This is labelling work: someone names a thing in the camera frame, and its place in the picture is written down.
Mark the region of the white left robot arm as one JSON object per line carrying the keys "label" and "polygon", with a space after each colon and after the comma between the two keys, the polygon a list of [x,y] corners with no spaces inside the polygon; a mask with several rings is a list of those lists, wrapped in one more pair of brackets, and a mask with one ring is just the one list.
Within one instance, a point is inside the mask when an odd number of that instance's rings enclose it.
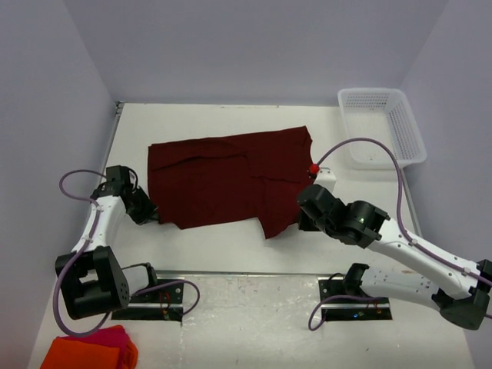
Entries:
{"label": "white left robot arm", "polygon": [[58,291],[74,320],[126,308],[133,295],[153,301],[160,291],[148,262],[123,268],[111,249],[125,217],[137,225],[156,221],[157,206],[138,185],[133,169],[111,166],[103,178],[87,199],[91,214],[80,240],[55,261]]}

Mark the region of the dark red t-shirt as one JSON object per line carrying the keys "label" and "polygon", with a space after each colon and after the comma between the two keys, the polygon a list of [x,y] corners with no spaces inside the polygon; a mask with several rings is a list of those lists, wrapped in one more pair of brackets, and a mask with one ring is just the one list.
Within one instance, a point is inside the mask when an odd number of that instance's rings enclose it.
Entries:
{"label": "dark red t-shirt", "polygon": [[300,191],[312,184],[304,126],[153,144],[148,192],[158,220],[180,229],[256,218],[265,238],[295,224]]}

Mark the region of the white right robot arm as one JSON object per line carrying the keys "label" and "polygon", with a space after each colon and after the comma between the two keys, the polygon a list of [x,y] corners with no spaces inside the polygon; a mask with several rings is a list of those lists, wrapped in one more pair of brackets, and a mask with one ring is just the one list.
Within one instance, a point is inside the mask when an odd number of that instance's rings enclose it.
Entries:
{"label": "white right robot arm", "polygon": [[374,303],[394,298],[438,311],[446,321],[477,330],[490,302],[491,262],[468,261],[402,229],[387,212],[366,201],[344,204],[313,184],[298,195],[301,229],[319,230],[342,244],[358,246],[401,263],[410,273],[354,263],[342,282],[342,297]]}

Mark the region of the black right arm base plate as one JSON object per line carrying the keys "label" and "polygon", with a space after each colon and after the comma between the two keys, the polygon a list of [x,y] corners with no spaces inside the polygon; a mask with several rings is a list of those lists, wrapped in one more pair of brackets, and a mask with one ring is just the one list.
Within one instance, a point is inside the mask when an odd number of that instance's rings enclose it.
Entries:
{"label": "black right arm base plate", "polygon": [[[334,274],[318,279],[320,300],[335,295],[345,295],[343,286],[344,276]],[[389,321],[392,320],[391,307],[387,298],[376,302],[337,299],[321,306],[321,316],[324,321]]]}

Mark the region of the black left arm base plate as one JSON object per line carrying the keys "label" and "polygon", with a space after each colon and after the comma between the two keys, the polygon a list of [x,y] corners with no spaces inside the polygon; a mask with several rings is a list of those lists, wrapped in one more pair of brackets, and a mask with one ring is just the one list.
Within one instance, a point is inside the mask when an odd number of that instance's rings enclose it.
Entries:
{"label": "black left arm base plate", "polygon": [[184,284],[140,294],[129,305],[111,315],[113,321],[177,321],[182,322]]}

